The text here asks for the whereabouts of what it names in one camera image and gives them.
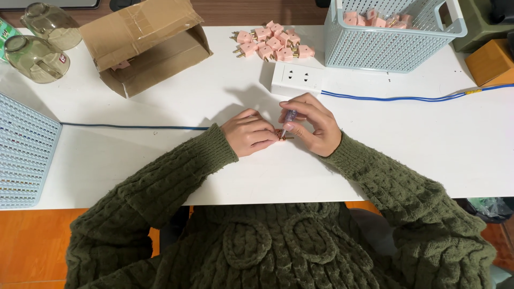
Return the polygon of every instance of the screwdriver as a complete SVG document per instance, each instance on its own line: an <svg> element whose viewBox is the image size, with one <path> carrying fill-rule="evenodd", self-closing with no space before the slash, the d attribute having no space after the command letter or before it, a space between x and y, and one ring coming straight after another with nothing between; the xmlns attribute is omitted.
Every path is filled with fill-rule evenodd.
<svg viewBox="0 0 514 289"><path fill-rule="evenodd" d="M290 121L293 121L293 120L296 118L296 114L297 114L297 112L296 112L296 111L289 110L289 111L287 112L287 114L286 114L286 117L285 117L284 123L286 123L286 122L290 122ZM285 135L286 135L286 130L283 130L283 131L282 131L282 136L280 137L280 139L283 139Z"/></svg>

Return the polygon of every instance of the cardboard box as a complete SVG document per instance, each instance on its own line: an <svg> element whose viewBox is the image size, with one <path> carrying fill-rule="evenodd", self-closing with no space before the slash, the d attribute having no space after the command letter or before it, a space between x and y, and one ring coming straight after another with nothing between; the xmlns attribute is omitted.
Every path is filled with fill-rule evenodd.
<svg viewBox="0 0 514 289"><path fill-rule="evenodd" d="M514 83L514 61L506 39L494 39L466 58L478 86Z"/></svg>
<svg viewBox="0 0 514 289"><path fill-rule="evenodd" d="M143 90L212 55L189 0L146 0L80 28L100 78L123 97ZM130 66L111 67L130 60Z"/></svg>

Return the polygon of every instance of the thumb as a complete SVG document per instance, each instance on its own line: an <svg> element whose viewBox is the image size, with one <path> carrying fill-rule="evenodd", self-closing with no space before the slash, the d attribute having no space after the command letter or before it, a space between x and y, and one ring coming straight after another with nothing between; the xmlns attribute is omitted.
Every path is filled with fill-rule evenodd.
<svg viewBox="0 0 514 289"><path fill-rule="evenodd" d="M313 135L303 125L297 122L287 122L282 126L282 128L298 136L305 143L308 149L310 149L317 141L319 141L318 137Z"/></svg>

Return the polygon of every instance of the hand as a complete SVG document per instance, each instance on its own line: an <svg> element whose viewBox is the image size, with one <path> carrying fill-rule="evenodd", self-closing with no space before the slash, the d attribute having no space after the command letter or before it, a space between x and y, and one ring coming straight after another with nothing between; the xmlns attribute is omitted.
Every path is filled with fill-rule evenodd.
<svg viewBox="0 0 514 289"><path fill-rule="evenodd" d="M253 109L242 111L220 129L238 157L251 155L279 140L271 123Z"/></svg>
<svg viewBox="0 0 514 289"><path fill-rule="evenodd" d="M297 122L284 123L283 128L298 136L307 148L320 156L329 156L341 142L341 130L337 126L334 115L321 102L309 93L297 96L289 101L282 101L282 114L279 123L284 123L288 110L297 111L295 120L307 120L314 126L314 132L309 132Z"/></svg>

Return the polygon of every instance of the glass cup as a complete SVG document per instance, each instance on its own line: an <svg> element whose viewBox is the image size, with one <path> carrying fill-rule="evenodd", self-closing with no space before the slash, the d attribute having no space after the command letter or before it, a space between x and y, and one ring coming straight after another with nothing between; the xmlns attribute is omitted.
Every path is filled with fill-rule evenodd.
<svg viewBox="0 0 514 289"><path fill-rule="evenodd" d="M63 77L70 60L48 41L30 35L15 35L4 44L7 61L35 83L49 83Z"/></svg>
<svg viewBox="0 0 514 289"><path fill-rule="evenodd" d="M20 18L23 26L61 50L75 47L82 40L79 24L63 9L45 3L32 3Z"/></svg>

